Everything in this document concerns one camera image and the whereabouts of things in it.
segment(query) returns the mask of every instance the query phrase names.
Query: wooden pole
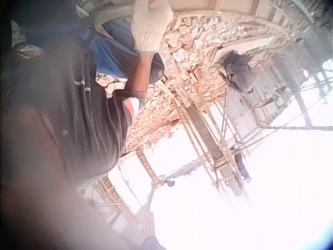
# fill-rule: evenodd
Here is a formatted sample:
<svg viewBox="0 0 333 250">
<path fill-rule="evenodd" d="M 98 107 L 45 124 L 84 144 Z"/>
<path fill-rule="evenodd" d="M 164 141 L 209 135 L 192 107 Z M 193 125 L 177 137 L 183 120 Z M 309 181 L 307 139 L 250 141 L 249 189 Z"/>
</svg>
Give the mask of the wooden pole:
<svg viewBox="0 0 333 250">
<path fill-rule="evenodd" d="M 293 126 L 268 126 L 266 129 L 285 129 L 285 130 L 321 130 L 321 131 L 333 131 L 333 126 L 312 126 L 308 127 L 293 127 Z"/>
</svg>

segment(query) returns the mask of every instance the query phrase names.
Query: wooden beam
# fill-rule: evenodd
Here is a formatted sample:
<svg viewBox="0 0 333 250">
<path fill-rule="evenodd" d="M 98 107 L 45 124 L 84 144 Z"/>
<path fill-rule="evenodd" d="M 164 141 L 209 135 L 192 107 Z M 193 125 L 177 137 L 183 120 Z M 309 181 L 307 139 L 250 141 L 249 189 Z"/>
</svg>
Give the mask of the wooden beam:
<svg viewBox="0 0 333 250">
<path fill-rule="evenodd" d="M 260 0 L 253 0 L 252 1 L 252 6 L 251 6 L 251 10 L 250 10 L 249 14 L 253 17 L 255 17 L 255 14 L 257 13 L 259 2 L 260 2 Z"/>
</svg>

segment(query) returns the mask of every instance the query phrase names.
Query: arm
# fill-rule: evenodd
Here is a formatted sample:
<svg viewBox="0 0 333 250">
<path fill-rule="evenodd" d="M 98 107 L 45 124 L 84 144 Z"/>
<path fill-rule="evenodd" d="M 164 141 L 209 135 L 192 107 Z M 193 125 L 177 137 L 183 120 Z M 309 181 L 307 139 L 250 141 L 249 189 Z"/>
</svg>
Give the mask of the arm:
<svg viewBox="0 0 333 250">
<path fill-rule="evenodd" d="M 129 77 L 125 90 L 147 92 L 150 76 L 152 54 L 139 54 L 134 72 Z"/>
</svg>

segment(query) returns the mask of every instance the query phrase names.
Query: wooden plank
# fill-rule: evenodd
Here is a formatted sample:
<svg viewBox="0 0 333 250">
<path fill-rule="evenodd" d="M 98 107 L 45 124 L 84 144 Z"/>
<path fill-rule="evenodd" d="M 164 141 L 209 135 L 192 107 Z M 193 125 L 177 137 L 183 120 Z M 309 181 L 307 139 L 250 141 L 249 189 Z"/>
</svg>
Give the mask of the wooden plank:
<svg viewBox="0 0 333 250">
<path fill-rule="evenodd" d="M 274 17 L 272 19 L 272 23 L 276 23 L 278 25 L 281 25 L 279 23 L 280 23 L 282 17 L 284 17 L 283 14 L 281 14 L 280 12 L 275 12 L 275 15 L 274 15 Z"/>
<path fill-rule="evenodd" d="M 255 16 L 255 14 L 257 13 L 258 6 L 259 6 L 259 1 L 260 0 L 253 0 L 252 1 L 252 6 L 251 6 L 251 9 L 250 9 L 250 13 L 249 13 L 251 16 Z"/>
<path fill-rule="evenodd" d="M 216 10 L 250 14 L 253 0 L 219 0 Z"/>
<path fill-rule="evenodd" d="M 262 18 L 264 20 L 268 20 L 268 17 L 270 16 L 272 6 L 265 0 L 260 0 L 259 6 L 257 9 L 257 13 L 255 14 L 256 17 Z"/>
<path fill-rule="evenodd" d="M 276 8 L 272 8 L 271 11 L 270 11 L 270 15 L 268 16 L 268 21 L 269 22 L 272 22 L 272 20 L 275 16 L 275 13 L 276 13 Z"/>
<path fill-rule="evenodd" d="M 210 0 L 169 0 L 169 3 L 174 11 L 204 10 L 211 6 Z"/>
</svg>

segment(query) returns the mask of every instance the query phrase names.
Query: hand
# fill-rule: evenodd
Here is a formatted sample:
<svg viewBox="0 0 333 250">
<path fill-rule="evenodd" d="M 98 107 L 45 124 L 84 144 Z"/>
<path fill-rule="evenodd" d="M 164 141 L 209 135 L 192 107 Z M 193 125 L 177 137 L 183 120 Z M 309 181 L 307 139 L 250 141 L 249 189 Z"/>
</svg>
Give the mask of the hand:
<svg viewBox="0 0 333 250">
<path fill-rule="evenodd" d="M 136 49 L 141 53 L 156 53 L 173 11 L 167 0 L 136 0 L 131 30 Z"/>
</svg>

